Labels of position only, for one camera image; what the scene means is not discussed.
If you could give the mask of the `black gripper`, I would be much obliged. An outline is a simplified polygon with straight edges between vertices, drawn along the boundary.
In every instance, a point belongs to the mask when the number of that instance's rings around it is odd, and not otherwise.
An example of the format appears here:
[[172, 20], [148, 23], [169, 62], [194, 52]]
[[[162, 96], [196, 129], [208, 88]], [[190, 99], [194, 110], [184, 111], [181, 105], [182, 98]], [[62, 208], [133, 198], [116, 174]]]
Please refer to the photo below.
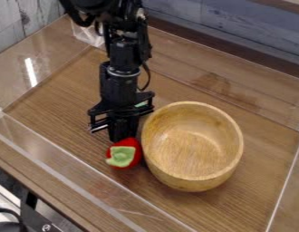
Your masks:
[[140, 117], [152, 112], [153, 92], [137, 88], [140, 68], [129, 72], [117, 71], [109, 62], [98, 67], [100, 102], [88, 110], [89, 130], [92, 133], [108, 129], [112, 142], [137, 134]]

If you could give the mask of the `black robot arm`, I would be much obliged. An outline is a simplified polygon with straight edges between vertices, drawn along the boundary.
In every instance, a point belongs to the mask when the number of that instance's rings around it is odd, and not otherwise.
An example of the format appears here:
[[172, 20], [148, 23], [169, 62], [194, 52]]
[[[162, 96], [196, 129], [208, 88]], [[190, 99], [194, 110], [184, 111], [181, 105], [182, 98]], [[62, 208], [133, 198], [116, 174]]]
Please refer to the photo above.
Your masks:
[[134, 137], [140, 117], [153, 112], [154, 92], [138, 85], [152, 57], [142, 0], [58, 0], [73, 22], [104, 38], [108, 61], [98, 66], [100, 102], [88, 110], [89, 130], [110, 141]]

